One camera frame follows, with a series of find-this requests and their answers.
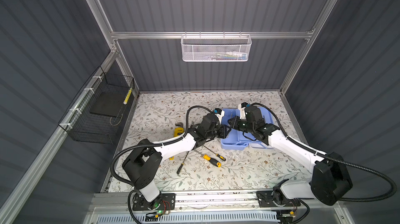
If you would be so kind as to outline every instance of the floral pattern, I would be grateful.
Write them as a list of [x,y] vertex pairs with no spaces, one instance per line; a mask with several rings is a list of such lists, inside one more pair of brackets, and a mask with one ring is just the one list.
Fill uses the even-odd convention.
[[[141,94],[126,137],[124,148],[136,145],[147,138],[162,141],[173,137],[175,124],[185,123],[186,111],[193,105],[207,108],[236,108],[242,102],[260,102],[270,107],[279,117],[289,135],[298,138],[278,92],[204,92],[204,93],[154,93]],[[201,122],[205,111],[193,109],[189,124]],[[283,179],[309,178],[311,174],[297,161],[277,149],[264,152],[245,148],[243,151],[225,150],[220,140],[208,142],[208,148],[226,158],[220,168],[210,166],[196,152],[189,152],[185,165],[178,175],[178,167],[185,152],[164,161],[157,171],[155,182],[161,191],[180,190],[227,190],[271,188]],[[198,149],[210,157],[215,157],[206,148]],[[122,169],[124,154],[117,162],[117,173],[128,178]],[[112,178],[109,192],[127,192],[132,188]]]

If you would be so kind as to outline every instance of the yellow and black screwdriver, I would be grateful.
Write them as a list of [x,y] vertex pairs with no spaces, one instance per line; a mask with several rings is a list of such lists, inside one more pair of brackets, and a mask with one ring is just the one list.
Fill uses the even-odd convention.
[[221,163],[219,161],[217,161],[214,158],[211,158],[209,156],[207,156],[206,154],[202,154],[200,152],[198,152],[200,155],[203,156],[204,159],[206,159],[207,161],[209,161],[212,165],[214,165],[215,167],[221,167]]
[[219,159],[223,160],[224,162],[226,162],[226,159],[224,157],[222,157],[222,155],[217,154],[216,152],[210,150],[209,148],[207,148],[206,146],[203,145],[203,147],[205,147],[206,149],[208,149],[209,151],[213,152]]

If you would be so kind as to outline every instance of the gray corrugated wall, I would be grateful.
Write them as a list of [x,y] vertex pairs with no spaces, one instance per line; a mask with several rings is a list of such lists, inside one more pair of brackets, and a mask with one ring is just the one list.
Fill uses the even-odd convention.
[[[100,0],[114,31],[188,32],[308,31],[325,1]],[[141,91],[279,89],[303,42],[253,40],[247,62],[188,63],[178,40],[119,40]]]
[[[0,16],[1,206],[110,50],[85,0],[0,0]],[[78,223],[75,214],[86,210],[90,199],[73,199],[73,189],[62,185],[85,176],[75,189],[93,191],[103,182],[103,160],[110,156],[110,147],[66,140],[39,183],[47,183],[48,193],[35,189],[16,223],[27,223],[19,220],[34,209],[33,199],[38,206],[54,207],[36,209],[32,215],[42,221],[35,223],[57,223],[44,216],[66,211],[66,202],[75,205],[70,215]]]
[[[386,173],[400,184],[400,0],[339,0],[287,91],[313,147]],[[349,196],[388,190],[371,174],[350,170]],[[359,224],[392,222],[400,194],[354,203]]]

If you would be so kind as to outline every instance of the wire basket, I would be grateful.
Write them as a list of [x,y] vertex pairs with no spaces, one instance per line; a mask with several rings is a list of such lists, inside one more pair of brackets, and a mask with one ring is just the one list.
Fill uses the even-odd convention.
[[[129,100],[129,98],[133,98],[133,96],[131,96],[133,88],[133,77],[102,73],[91,88],[84,89],[86,90],[84,91],[86,94],[77,107],[71,108],[73,104],[71,103],[62,119],[64,119],[69,111],[73,111],[71,118],[68,122],[60,121],[59,126],[62,127],[74,141],[105,144],[118,142],[120,137],[117,134],[122,133],[122,131],[118,130],[120,127],[123,128],[124,126],[122,121],[124,114],[127,114],[125,113],[126,108],[132,105],[133,99]],[[98,105],[98,100],[100,101],[102,98],[102,101],[104,101],[104,96],[110,95],[113,98],[116,97],[120,99],[117,100],[117,102],[114,100],[110,103],[110,105],[113,105],[114,111],[117,112],[116,115],[94,112],[95,110],[102,109],[102,105]]]
[[245,62],[252,44],[250,35],[192,37],[182,35],[182,59],[186,62]]

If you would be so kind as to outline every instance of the blue plastic box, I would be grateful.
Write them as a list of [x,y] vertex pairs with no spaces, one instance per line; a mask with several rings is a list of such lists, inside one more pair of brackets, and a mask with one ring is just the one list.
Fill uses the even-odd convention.
[[[273,122],[273,117],[271,113],[264,107],[258,107],[261,110],[261,114],[265,119],[266,123],[274,123]],[[224,108],[223,109],[225,112],[224,117],[222,118],[221,123],[229,126],[228,120],[235,117],[235,116],[240,116],[240,111],[239,109],[234,109],[234,108]],[[250,133],[244,133],[247,137],[251,139],[255,139],[255,137],[250,134]],[[250,141],[246,137],[243,136],[242,131],[237,131],[232,129],[228,135],[227,138],[221,139],[221,147],[223,149],[234,149],[234,150],[244,150],[249,143],[263,143],[261,141]]]

